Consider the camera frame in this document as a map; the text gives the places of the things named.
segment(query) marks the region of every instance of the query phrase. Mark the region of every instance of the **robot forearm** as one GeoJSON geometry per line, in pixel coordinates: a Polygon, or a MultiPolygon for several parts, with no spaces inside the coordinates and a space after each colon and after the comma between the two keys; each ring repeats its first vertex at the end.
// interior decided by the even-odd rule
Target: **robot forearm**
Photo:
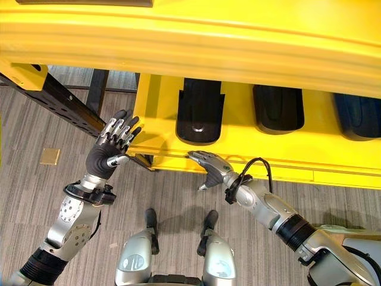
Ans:
{"type": "Polygon", "coordinates": [[[279,236],[303,265],[315,261],[308,276],[311,285],[343,285],[341,283],[351,282],[376,285],[364,265],[324,231],[311,226],[288,203],[269,193],[261,182],[250,180],[242,184],[236,200],[259,223],[279,236]]]}
{"type": "MultiPolygon", "coordinates": [[[[86,175],[80,184],[69,185],[66,190],[75,187],[91,194],[93,190],[87,187],[104,187],[104,183],[105,180],[86,175]]],[[[93,223],[99,216],[101,207],[102,204],[66,195],[48,236],[27,263],[14,273],[10,285],[53,285],[66,264],[91,238],[93,223]]]]}

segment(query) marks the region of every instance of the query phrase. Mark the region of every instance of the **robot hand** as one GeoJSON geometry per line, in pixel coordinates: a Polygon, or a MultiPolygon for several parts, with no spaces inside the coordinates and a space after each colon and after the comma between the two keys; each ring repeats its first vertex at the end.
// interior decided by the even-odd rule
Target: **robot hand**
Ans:
{"type": "Polygon", "coordinates": [[[207,171],[207,180],[199,187],[199,190],[211,188],[222,183],[228,185],[238,178],[238,174],[234,172],[233,167],[213,153],[190,151],[187,158],[192,159],[207,171]]]}
{"type": "Polygon", "coordinates": [[[109,179],[119,164],[129,161],[126,151],[132,140],[142,130],[140,127],[131,132],[139,118],[127,121],[132,111],[118,111],[99,134],[94,147],[86,159],[88,174],[101,179],[109,179]]]}

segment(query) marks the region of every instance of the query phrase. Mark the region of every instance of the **yellow frame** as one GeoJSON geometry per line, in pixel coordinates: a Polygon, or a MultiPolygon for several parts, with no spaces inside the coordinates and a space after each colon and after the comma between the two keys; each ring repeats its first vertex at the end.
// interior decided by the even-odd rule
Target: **yellow frame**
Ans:
{"type": "Polygon", "coordinates": [[[381,98],[380,14],[372,0],[0,0],[0,58],[381,98]]]}
{"type": "MultiPolygon", "coordinates": [[[[184,156],[190,150],[217,153],[240,172],[254,157],[264,157],[275,180],[381,189],[381,139],[352,141],[339,127],[333,95],[303,90],[305,123],[284,135],[256,128],[252,85],[223,82],[225,94],[220,138],[191,145],[176,136],[177,106],[183,78],[141,74],[134,115],[143,131],[129,154],[154,155],[153,169],[203,172],[184,156]]],[[[258,163],[250,174],[265,178],[258,163]]]]}

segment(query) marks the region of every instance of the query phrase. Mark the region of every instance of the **black metal beam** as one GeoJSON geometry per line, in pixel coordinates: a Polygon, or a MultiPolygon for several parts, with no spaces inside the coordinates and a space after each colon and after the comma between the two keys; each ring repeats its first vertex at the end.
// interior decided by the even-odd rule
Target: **black metal beam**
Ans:
{"type": "Polygon", "coordinates": [[[140,79],[140,73],[135,73],[136,90],[138,90],[139,79],[140,79]]]}
{"type": "Polygon", "coordinates": [[[89,107],[97,115],[100,115],[102,110],[102,103],[107,85],[108,72],[108,70],[94,69],[91,78],[88,98],[86,100],[86,106],[89,107]]]}
{"type": "Polygon", "coordinates": [[[3,74],[0,74],[0,80],[93,137],[98,137],[105,126],[105,122],[96,113],[50,74],[41,91],[22,89],[3,74]]]}

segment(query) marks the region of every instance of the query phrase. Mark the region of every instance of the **gray carpet floor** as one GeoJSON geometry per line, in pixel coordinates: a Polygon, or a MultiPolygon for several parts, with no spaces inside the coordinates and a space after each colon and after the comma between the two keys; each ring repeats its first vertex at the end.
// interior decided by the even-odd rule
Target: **gray carpet floor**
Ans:
{"type": "MultiPolygon", "coordinates": [[[[86,91],[72,92],[85,100],[86,91]]],[[[101,117],[107,120],[119,109],[132,108],[134,101],[135,94],[107,92],[101,117]]],[[[64,198],[62,189],[85,174],[85,158],[95,140],[6,86],[0,86],[0,115],[0,272],[6,278],[45,238],[64,198]],[[43,147],[61,149],[56,166],[39,164],[43,147]]],[[[156,209],[160,222],[154,274],[201,276],[203,258],[196,255],[201,223],[216,209],[216,231],[235,251],[239,286],[308,285],[307,269],[278,237],[238,205],[228,205],[222,186],[197,192],[203,181],[203,175],[149,172],[132,162],[118,167],[110,179],[116,202],[104,207],[99,232],[56,285],[113,285],[123,244],[144,227],[148,207],[156,209]]],[[[274,182],[274,192],[314,225],[381,231],[379,191],[274,182]]]]}

